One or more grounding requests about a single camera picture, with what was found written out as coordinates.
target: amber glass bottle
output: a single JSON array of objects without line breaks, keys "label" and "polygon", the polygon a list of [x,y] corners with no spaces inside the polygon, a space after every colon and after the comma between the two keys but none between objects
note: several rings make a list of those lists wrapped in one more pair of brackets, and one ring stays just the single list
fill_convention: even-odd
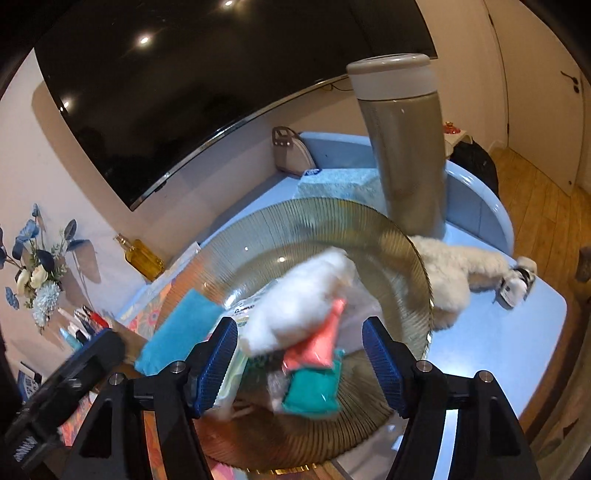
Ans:
[{"label": "amber glass bottle", "polygon": [[130,242],[123,235],[115,237],[125,250],[127,262],[150,281],[156,280],[164,272],[164,262],[146,247],[141,240]]}]

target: turquoise cloth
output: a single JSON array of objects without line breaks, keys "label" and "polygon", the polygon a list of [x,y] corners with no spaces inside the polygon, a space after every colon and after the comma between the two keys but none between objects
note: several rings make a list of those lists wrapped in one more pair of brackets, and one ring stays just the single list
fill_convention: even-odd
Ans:
[{"label": "turquoise cloth", "polygon": [[290,389],[283,400],[285,413],[310,419],[331,417],[340,411],[337,400],[343,351],[335,351],[331,369],[302,368],[291,378]]},{"label": "turquoise cloth", "polygon": [[175,360],[185,360],[195,344],[206,339],[222,312],[222,307],[190,290],[144,345],[135,369],[155,375]]}]

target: white flower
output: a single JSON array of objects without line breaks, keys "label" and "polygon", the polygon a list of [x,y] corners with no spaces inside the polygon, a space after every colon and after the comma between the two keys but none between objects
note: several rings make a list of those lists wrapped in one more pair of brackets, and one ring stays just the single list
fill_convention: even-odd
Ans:
[{"label": "white flower", "polygon": [[45,283],[49,273],[46,272],[43,265],[39,265],[35,270],[33,270],[33,275],[31,276],[31,288],[38,289]]},{"label": "white flower", "polygon": [[17,294],[18,295],[25,294],[25,286],[27,286],[27,283],[29,282],[30,279],[31,279],[31,274],[29,273],[29,271],[28,270],[21,270],[21,273],[19,274],[19,276],[17,278]]},{"label": "white flower", "polygon": [[37,296],[33,300],[33,319],[38,327],[45,327],[49,315],[57,307],[60,298],[60,287],[57,283],[49,281],[37,290]]}]

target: white door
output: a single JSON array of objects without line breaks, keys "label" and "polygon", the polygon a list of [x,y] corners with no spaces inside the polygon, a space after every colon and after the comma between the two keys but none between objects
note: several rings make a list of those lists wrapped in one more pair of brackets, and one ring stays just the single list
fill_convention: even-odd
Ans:
[{"label": "white door", "polygon": [[509,147],[570,195],[583,143],[579,67],[556,35],[519,0],[485,2],[505,66]]}]

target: black tv screen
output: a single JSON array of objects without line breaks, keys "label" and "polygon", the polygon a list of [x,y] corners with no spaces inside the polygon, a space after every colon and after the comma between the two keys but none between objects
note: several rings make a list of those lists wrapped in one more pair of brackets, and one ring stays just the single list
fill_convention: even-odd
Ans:
[{"label": "black tv screen", "polygon": [[35,53],[74,136],[132,210],[223,135],[348,63],[436,56],[414,0],[80,0]]}]

